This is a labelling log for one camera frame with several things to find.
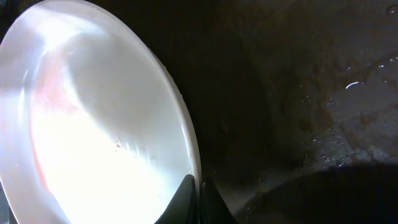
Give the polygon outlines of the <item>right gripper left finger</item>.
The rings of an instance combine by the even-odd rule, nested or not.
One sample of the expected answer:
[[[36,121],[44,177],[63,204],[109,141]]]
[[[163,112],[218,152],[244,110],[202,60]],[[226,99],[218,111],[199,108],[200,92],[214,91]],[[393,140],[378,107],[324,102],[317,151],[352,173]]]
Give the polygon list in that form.
[[[195,178],[184,177],[164,213],[155,224],[197,224],[197,191]]]

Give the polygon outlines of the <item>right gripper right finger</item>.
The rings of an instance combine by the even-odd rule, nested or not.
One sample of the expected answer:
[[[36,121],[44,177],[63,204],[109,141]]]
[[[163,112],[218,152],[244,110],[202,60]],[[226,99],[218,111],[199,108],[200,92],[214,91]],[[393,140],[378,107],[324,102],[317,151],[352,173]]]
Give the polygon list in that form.
[[[201,223],[237,224],[211,179],[206,179],[201,187]]]

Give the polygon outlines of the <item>white plate bottom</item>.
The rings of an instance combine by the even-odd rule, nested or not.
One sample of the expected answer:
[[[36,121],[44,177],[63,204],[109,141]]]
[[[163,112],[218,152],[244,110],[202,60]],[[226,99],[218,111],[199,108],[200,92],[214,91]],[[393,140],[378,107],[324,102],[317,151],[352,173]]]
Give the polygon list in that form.
[[[200,156],[167,69],[107,10],[42,1],[1,43],[1,183],[19,223],[155,223]]]

